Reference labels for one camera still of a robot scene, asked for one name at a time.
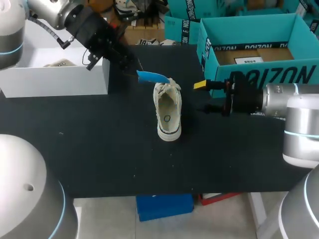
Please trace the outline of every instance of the cable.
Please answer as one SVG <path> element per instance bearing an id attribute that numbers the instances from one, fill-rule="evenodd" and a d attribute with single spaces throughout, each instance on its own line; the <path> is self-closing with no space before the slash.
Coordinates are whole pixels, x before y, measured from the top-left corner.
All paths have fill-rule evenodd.
<path id="1" fill-rule="evenodd" d="M 38 19 L 35 19 L 34 17 L 30 16 L 28 18 L 29 21 L 34 22 L 35 24 L 38 24 L 40 27 L 42 27 L 44 30 L 46 30 L 56 41 L 58 40 L 59 36 L 55 34 L 54 31 L 52 31 L 47 25 L 45 25 L 43 22 L 39 21 Z"/>
<path id="2" fill-rule="evenodd" d="M 61 40 L 61 38 L 60 38 L 57 34 L 55 34 L 55 32 L 52 31 L 52 30 L 51 30 L 47 25 L 45 25 L 43 22 L 39 21 L 38 19 L 36 19 L 36 18 L 34 18 L 34 17 L 32 17 L 32 16 L 30 16 L 30 17 L 28 18 L 28 20 L 34 22 L 35 24 L 39 25 L 39 26 L 42 27 L 44 30 L 46 30 L 46 31 L 59 43 L 59 45 L 62 47 L 62 49 L 67 48 L 67 47 L 71 44 L 71 42 L 74 40 L 74 38 L 73 38 L 71 41 L 65 41 L 65 42 L 63 42 L 63 41 Z"/>

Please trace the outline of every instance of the white label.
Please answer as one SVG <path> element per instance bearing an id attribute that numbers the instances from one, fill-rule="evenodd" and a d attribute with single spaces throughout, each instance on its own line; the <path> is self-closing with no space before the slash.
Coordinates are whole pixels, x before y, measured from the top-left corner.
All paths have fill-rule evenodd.
<path id="1" fill-rule="evenodd" d="M 302 18 L 306 14 L 306 9 L 304 8 L 304 6 L 301 3 L 298 5 L 298 8 L 296 10 L 296 14 L 300 15 Z"/>
<path id="2" fill-rule="evenodd" d="M 263 58 L 260 56 L 257 57 L 243 57 L 243 58 L 235 58 L 236 64 L 250 64 L 250 63 L 260 63 L 264 62 Z"/>

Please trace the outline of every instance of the canvas sneaker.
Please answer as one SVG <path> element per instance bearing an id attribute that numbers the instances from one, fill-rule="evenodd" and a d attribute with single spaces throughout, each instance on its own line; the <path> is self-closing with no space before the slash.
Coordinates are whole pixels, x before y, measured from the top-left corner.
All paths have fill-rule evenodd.
<path id="1" fill-rule="evenodd" d="M 158 118 L 158 134 L 162 140 L 174 141 L 180 137 L 180 86 L 169 78 L 169 84 L 156 83 L 153 100 Z"/>

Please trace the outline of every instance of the shoe box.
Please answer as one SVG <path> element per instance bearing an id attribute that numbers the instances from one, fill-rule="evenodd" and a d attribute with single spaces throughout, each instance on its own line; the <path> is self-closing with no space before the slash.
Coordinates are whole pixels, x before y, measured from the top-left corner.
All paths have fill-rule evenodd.
<path id="1" fill-rule="evenodd" d="M 181 44 L 197 44 L 200 23 L 165 15 L 165 39 L 181 42 Z"/>
<path id="2" fill-rule="evenodd" d="M 319 83 L 318 40 L 295 13 L 202 19 L 197 56 L 207 80 L 224 81 L 240 71 L 260 88 Z"/>
<path id="3" fill-rule="evenodd" d="M 196 21 L 201 18 L 225 16 L 224 0 L 168 0 L 173 17 Z"/>
<path id="4" fill-rule="evenodd" d="M 169 0 L 168 2 L 170 11 L 164 18 L 165 38 L 182 44 L 197 44 L 201 18 L 229 15 L 244 6 L 244 0 Z M 190 6 L 194 6 L 194 15 L 187 12 Z"/>

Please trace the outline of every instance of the open box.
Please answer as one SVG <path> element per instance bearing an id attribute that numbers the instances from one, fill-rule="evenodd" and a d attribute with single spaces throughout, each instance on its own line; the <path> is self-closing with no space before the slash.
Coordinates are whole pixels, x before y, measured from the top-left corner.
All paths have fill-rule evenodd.
<path id="1" fill-rule="evenodd" d="M 297 14 L 202 19 L 197 56 L 212 81 L 242 72 L 260 88 L 269 82 L 319 84 L 319 41 Z"/>
<path id="2" fill-rule="evenodd" d="M 71 37 L 66 30 L 56 33 L 63 41 Z M 88 71 L 82 64 L 83 58 L 88 63 L 85 51 L 77 40 L 63 50 L 43 28 L 26 21 L 22 58 L 16 67 L 0 71 L 0 89 L 7 98 L 106 95 L 110 62 L 101 59 Z M 61 59 L 76 66 L 44 67 Z"/>

